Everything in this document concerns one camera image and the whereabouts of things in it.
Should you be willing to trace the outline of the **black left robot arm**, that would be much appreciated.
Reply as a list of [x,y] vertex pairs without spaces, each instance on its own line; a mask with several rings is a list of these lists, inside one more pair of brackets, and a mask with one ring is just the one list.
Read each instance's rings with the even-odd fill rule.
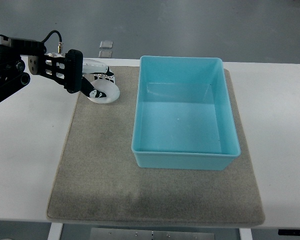
[[32,75],[39,75],[63,86],[70,94],[82,89],[83,54],[71,49],[62,54],[62,37],[57,52],[50,56],[45,46],[52,30],[41,41],[12,38],[0,34],[0,103],[30,83]]

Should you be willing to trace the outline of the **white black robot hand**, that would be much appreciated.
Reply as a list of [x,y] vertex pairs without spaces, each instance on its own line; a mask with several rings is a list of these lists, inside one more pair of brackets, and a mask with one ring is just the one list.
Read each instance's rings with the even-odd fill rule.
[[93,85],[84,77],[84,75],[94,75],[97,80],[107,80],[111,83],[116,82],[115,74],[111,71],[110,67],[103,62],[84,58],[82,63],[82,79],[81,79],[81,92],[91,99],[106,98],[106,93],[95,89]]

